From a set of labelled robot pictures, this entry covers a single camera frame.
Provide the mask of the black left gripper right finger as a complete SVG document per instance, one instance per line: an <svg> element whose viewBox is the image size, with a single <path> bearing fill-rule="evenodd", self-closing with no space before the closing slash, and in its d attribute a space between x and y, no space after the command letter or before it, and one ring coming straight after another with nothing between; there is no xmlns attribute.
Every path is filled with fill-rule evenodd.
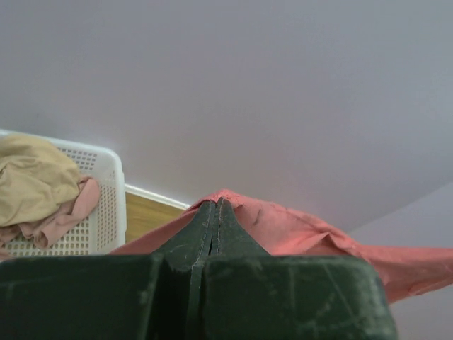
<svg viewBox="0 0 453 340"><path fill-rule="evenodd" d="M271 256L219 200L193 266L189 339L396 339L376 271L352 256Z"/></svg>

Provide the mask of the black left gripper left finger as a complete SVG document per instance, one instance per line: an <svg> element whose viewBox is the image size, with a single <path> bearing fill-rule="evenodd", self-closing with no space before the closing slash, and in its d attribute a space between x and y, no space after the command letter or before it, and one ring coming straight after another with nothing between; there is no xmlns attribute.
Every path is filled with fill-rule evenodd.
<svg viewBox="0 0 453 340"><path fill-rule="evenodd" d="M1 264L2 339L200 339L213 202L151 254Z"/></svg>

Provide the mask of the dusty red t-shirt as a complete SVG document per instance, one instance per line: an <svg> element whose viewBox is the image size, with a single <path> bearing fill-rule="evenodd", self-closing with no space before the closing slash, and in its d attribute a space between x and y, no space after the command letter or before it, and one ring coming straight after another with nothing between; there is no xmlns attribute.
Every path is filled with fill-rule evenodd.
<svg viewBox="0 0 453 340"><path fill-rule="evenodd" d="M351 255L373 265L390 303L452 284L452 250L370 246L308 213L222 189L200 199L182 215L114 254L148 254L167 242L194 218L205 201L228 200L239 224L264 250L282 255Z"/></svg>

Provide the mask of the white plastic laundry basket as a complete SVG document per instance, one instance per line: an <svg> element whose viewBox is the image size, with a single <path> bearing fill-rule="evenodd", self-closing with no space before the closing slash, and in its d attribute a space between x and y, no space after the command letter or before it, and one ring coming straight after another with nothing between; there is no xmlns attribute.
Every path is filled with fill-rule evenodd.
<svg viewBox="0 0 453 340"><path fill-rule="evenodd" d="M41 137L78 164L81 173L94 177L100 198L93 212L49 249L40 250L32 241L17 236L1 246L12 257L80 256L107 254L125 243L127 213L125 180L120 157L111 149L68 140Z"/></svg>

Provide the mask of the mauve pink t-shirt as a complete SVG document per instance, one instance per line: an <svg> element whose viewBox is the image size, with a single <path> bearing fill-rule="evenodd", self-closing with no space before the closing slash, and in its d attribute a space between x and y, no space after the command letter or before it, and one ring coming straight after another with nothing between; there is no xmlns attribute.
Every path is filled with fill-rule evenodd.
<svg viewBox="0 0 453 340"><path fill-rule="evenodd" d="M86 219L98 204L101 190L93 177L83 177L79 182L79 189L79 195L75 199L63 203L56 212L43 220L1 227L1 248L20 234L31 239L39 249L48 249L58 242Z"/></svg>

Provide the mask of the beige t-shirt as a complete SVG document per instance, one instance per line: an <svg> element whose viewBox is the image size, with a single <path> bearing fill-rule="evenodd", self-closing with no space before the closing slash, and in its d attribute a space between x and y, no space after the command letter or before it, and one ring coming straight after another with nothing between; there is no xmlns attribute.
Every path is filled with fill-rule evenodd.
<svg viewBox="0 0 453 340"><path fill-rule="evenodd" d="M79 194L79 166L51 142L32 135L1 138L1 226L35 222Z"/></svg>

